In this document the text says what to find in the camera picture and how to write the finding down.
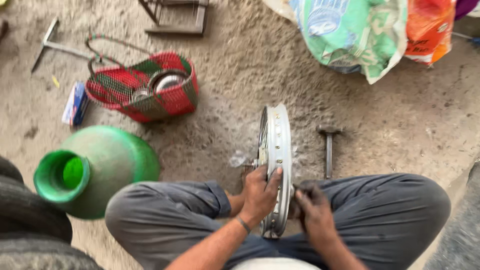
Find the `wheel rim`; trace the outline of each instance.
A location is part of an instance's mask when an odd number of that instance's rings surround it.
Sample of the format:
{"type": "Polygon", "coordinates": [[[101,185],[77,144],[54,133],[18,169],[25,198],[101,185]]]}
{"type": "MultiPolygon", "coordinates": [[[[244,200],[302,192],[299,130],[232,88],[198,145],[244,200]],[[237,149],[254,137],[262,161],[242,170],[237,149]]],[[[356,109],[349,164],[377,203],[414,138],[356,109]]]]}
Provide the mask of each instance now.
{"type": "Polygon", "coordinates": [[[277,204],[260,224],[260,232],[266,238],[280,237],[287,225],[291,191],[291,135],[287,108],[265,106],[260,120],[258,165],[267,164],[270,176],[276,167],[283,169],[283,179],[278,189],[277,204]]]}

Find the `green pot opening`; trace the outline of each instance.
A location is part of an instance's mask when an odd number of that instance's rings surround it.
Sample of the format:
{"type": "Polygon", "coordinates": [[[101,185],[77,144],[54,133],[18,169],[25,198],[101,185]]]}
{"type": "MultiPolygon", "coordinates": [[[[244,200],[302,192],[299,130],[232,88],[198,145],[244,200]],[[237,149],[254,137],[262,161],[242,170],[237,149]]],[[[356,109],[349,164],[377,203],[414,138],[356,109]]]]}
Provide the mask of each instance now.
{"type": "Polygon", "coordinates": [[[65,203],[77,198],[90,178],[88,160],[77,154],[58,150],[42,158],[33,181],[37,193],[54,203],[65,203]]]}

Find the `hand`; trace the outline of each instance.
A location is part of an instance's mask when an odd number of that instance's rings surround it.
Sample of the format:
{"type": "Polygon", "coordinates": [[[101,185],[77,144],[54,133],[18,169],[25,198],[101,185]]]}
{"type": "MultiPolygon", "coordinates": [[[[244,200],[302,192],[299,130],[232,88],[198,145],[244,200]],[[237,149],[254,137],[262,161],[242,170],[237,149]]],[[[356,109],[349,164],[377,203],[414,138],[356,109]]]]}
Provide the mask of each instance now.
{"type": "Polygon", "coordinates": [[[255,227],[270,213],[276,204],[278,187],[282,182],[282,168],[277,168],[270,180],[267,179],[267,166],[258,167],[245,179],[245,203],[239,217],[250,228],[255,227]]]}
{"type": "Polygon", "coordinates": [[[301,208],[300,221],[303,230],[319,252],[324,246],[339,240],[330,203],[316,182],[300,185],[295,197],[301,208]]]}

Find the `black wristband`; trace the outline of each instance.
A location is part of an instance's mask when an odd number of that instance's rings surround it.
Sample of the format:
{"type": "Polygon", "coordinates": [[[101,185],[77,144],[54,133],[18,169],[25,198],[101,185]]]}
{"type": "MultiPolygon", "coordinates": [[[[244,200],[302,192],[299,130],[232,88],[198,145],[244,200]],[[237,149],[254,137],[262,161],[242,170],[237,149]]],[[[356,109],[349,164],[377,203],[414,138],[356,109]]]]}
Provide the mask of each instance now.
{"type": "Polygon", "coordinates": [[[237,216],[237,220],[240,222],[240,224],[247,230],[247,233],[250,233],[252,230],[248,227],[248,225],[241,219],[239,216],[237,216]]]}

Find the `green plastic pot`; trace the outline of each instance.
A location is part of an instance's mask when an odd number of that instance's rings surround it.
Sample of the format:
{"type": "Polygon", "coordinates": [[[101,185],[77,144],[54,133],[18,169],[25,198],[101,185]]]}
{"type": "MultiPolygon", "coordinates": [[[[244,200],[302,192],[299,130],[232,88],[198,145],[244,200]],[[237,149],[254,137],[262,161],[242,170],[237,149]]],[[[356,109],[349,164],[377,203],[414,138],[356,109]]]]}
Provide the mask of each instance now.
{"type": "Polygon", "coordinates": [[[37,193],[72,216],[98,219],[121,188],[157,181],[160,164],[142,139],[110,126],[92,126],[70,136],[40,161],[37,193]]]}

